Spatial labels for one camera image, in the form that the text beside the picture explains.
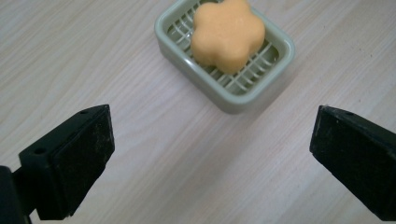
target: wooden table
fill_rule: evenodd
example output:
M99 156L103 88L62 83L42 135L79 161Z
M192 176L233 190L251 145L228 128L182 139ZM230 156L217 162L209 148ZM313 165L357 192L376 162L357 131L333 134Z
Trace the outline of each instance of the wooden table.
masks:
M110 104L116 151L62 223L380 223L309 143L319 105L396 132L396 1L251 0L296 55L279 96L239 115L161 55L154 22L174 2L1 1L0 164Z

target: table surface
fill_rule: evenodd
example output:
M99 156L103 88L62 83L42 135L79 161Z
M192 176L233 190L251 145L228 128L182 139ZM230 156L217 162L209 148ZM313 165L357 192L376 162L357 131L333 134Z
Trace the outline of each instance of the table surface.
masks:
M396 132L396 1L251 0L296 55L277 98L238 115L161 55L174 3L1 1L0 164L109 104L116 151L62 223L380 223L309 143L319 105Z

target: green soap dish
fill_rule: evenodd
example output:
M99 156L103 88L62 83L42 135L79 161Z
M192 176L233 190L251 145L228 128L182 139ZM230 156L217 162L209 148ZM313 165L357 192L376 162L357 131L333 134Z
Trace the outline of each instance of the green soap dish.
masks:
M225 75L216 67L203 67L193 58L190 49L192 20L196 9L206 2L221 0L179 0L169 7L155 23L160 50L215 105L227 113L248 109L275 85L294 57L292 40L255 8L252 12L265 23L265 40L246 66L234 75Z

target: light wood surface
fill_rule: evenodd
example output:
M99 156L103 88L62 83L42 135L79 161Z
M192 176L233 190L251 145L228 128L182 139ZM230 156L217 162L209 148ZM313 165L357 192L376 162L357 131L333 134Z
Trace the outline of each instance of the light wood surface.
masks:
M309 152L319 105L396 132L396 1L251 0L291 36L285 89L218 110L158 48L173 0L0 1L0 164L110 104L116 151L73 217L34 223L380 223Z

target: soap dish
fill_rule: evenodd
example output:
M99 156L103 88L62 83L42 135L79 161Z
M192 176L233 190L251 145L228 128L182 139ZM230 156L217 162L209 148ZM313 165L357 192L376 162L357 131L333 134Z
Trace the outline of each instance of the soap dish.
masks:
M163 56L224 112L239 113L260 97L274 97L266 92L292 61L292 40L252 8L265 23L265 40L260 50L233 75L223 74L214 66L201 66L191 53L192 21L196 9L206 2L222 0L179 0L156 20L155 33Z

